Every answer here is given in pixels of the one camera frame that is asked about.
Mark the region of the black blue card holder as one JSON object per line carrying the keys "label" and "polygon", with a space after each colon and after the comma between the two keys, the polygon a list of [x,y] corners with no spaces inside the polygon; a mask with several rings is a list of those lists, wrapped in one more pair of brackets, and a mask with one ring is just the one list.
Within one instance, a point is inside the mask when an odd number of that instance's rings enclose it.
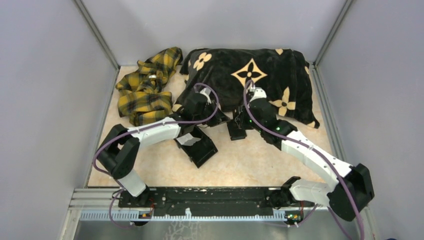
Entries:
{"label": "black blue card holder", "polygon": [[243,140],[247,137],[246,130],[241,126],[237,110],[232,111],[232,119],[227,123],[227,130],[231,141]]}

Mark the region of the yellow plaid cloth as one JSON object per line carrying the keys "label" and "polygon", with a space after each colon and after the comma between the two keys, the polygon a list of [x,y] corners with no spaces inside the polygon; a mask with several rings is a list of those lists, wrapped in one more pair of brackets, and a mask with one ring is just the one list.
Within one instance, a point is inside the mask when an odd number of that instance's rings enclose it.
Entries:
{"label": "yellow plaid cloth", "polygon": [[127,117],[135,127],[169,116],[173,94],[164,88],[182,60],[183,52],[179,47],[166,48],[145,61],[139,60],[138,69],[126,74],[115,85],[119,94],[119,116]]}

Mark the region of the black floral pillow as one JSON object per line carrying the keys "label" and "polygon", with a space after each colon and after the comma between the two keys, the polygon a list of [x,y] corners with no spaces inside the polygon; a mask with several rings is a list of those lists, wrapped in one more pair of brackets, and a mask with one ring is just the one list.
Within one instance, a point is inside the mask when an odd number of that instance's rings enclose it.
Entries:
{"label": "black floral pillow", "polygon": [[196,83],[203,83],[217,93],[221,110],[231,112],[242,104],[245,84],[252,81],[265,91],[279,116],[318,129],[309,67],[304,55],[293,49],[194,49],[180,68],[186,87],[172,111],[183,107]]}

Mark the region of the aluminium front frame rail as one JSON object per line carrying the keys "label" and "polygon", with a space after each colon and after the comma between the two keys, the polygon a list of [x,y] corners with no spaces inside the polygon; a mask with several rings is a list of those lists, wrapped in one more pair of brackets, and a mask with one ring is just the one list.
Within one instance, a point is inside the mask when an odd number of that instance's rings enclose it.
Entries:
{"label": "aluminium front frame rail", "polygon": [[76,189],[69,206],[111,208],[115,220],[290,222],[317,203],[295,200],[285,187],[151,187],[137,197],[115,188]]}

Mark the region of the black plastic card tray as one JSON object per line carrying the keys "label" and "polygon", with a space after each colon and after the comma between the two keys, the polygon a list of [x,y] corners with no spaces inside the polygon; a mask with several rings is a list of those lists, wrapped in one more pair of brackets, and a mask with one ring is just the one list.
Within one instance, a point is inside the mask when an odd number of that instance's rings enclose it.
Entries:
{"label": "black plastic card tray", "polygon": [[198,126],[195,126],[188,134],[192,134],[194,137],[201,138],[201,140],[192,146],[184,146],[180,145],[175,139],[176,144],[186,153],[189,160],[197,168],[200,168],[218,152],[218,149],[212,139],[208,137]]}

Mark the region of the white credit card stack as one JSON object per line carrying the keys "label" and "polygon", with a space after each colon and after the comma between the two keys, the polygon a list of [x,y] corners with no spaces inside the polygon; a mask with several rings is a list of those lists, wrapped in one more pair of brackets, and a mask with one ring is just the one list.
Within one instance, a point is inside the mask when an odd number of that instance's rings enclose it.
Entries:
{"label": "white credit card stack", "polygon": [[176,138],[175,140],[182,146],[193,146],[195,143],[199,142],[202,138],[195,137],[191,133],[187,133],[183,136]]}

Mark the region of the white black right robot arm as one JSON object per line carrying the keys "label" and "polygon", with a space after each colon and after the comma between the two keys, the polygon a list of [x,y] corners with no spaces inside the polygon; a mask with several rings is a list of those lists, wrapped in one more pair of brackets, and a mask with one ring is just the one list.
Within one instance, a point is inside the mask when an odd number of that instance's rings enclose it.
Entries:
{"label": "white black right robot arm", "polygon": [[344,162],[308,140],[286,120],[271,113],[271,104],[263,98],[243,102],[248,122],[261,137],[280,151],[294,156],[315,172],[321,182],[293,176],[282,186],[277,198],[281,204],[295,206],[307,201],[329,207],[338,217],[353,221],[374,198],[369,169],[359,163]]}

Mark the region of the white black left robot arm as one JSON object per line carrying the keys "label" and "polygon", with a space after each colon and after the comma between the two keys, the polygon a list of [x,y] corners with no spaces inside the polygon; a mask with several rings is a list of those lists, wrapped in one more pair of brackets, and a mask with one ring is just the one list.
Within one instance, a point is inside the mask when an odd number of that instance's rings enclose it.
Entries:
{"label": "white black left robot arm", "polygon": [[207,93],[194,93],[171,115],[142,127],[115,125],[100,145],[96,160],[107,173],[130,194],[138,207],[149,203],[149,187],[134,169],[139,150],[174,140],[189,160],[200,168],[218,149],[200,125],[215,127],[230,121],[216,100]]}

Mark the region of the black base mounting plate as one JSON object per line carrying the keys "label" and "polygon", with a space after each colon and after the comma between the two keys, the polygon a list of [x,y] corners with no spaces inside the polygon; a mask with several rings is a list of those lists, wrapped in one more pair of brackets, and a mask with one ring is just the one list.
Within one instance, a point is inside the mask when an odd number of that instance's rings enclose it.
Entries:
{"label": "black base mounting plate", "polygon": [[290,203],[280,187],[151,187],[139,197],[127,191],[118,198],[120,208],[147,208],[156,217],[268,217],[274,210],[313,207],[312,202]]}

